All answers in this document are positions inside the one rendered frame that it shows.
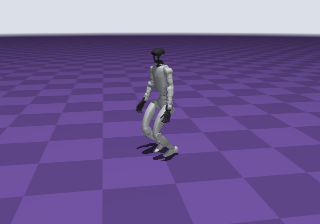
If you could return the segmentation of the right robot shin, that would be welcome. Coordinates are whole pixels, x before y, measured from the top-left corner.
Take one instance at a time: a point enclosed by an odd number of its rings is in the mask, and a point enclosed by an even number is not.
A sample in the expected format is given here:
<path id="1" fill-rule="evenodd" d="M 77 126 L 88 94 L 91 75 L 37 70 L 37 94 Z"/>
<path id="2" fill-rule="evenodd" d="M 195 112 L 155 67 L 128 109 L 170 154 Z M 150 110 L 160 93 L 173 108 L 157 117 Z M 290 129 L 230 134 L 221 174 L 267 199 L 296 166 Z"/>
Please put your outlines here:
<path id="1" fill-rule="evenodd" d="M 149 133 L 149 134 L 144 134 L 144 135 L 145 135 L 146 137 L 148 137 L 149 139 L 155 141 L 155 139 L 154 139 L 153 136 L 152 136 L 152 133 L 153 133 L 153 131 L 151 131 L 151 133 Z"/>

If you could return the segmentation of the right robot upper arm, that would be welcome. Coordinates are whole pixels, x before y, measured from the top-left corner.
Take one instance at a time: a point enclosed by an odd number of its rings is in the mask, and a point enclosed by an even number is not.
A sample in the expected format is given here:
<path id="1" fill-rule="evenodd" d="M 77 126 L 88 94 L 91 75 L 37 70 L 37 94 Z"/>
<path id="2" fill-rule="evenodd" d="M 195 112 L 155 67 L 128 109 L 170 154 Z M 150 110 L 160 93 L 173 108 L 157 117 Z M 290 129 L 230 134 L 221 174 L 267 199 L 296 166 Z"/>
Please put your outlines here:
<path id="1" fill-rule="evenodd" d="M 153 73 L 152 73 L 152 67 L 153 66 L 151 66 L 149 68 L 149 70 L 150 70 L 150 81 L 148 82 L 148 86 L 150 86 L 150 87 L 154 87 L 155 86 L 154 79 L 153 79 Z"/>

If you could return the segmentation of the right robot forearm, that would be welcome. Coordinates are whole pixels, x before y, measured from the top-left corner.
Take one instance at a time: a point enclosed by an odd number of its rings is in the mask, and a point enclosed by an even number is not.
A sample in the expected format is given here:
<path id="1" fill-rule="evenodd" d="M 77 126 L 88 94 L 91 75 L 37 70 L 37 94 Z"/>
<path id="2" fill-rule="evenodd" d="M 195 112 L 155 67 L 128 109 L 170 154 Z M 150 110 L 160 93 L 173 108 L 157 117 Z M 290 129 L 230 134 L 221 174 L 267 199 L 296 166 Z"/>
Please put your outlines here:
<path id="1" fill-rule="evenodd" d="M 152 89 L 150 86 L 147 86 L 147 90 L 146 90 L 146 92 L 145 92 L 145 94 L 144 94 L 144 97 L 145 97 L 145 100 L 144 100 L 144 101 L 145 101 L 145 102 L 148 101 L 152 90 L 153 90 L 153 89 Z"/>

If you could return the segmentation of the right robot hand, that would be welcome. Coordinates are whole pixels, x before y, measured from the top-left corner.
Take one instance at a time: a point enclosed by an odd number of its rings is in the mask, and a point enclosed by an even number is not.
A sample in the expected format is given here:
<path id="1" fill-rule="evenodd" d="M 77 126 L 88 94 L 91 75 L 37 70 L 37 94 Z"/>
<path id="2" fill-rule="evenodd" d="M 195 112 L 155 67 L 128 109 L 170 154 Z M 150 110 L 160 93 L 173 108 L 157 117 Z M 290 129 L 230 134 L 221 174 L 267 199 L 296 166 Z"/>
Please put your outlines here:
<path id="1" fill-rule="evenodd" d="M 136 106 L 136 107 L 137 107 L 137 108 L 136 108 L 136 109 L 137 109 L 136 111 L 137 111 L 138 113 L 140 113 L 140 111 L 141 111 L 141 113 L 142 113 L 142 108 L 143 108 L 144 104 L 146 103 L 144 100 L 145 100 L 145 97 L 143 97 L 143 98 L 142 98 L 142 101 L 139 102 L 139 103 L 137 104 L 137 106 Z"/>

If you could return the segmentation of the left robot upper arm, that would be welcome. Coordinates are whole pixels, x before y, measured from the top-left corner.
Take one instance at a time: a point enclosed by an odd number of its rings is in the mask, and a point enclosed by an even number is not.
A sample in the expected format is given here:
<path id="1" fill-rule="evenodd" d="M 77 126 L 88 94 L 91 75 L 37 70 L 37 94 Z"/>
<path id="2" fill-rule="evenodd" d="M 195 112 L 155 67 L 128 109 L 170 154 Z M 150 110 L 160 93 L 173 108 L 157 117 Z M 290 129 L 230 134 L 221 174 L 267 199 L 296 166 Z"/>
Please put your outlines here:
<path id="1" fill-rule="evenodd" d="M 167 81 L 167 83 L 168 83 L 168 87 L 172 87 L 173 88 L 173 90 L 174 90 L 174 84 L 173 84 L 173 71 L 172 71 L 172 69 L 171 68 L 169 68 L 169 67 L 164 67 L 163 68 L 163 72 L 164 72 L 164 74 L 165 74 L 165 76 L 166 76 L 166 81 Z M 166 91 L 168 91 L 168 87 L 166 88 Z"/>

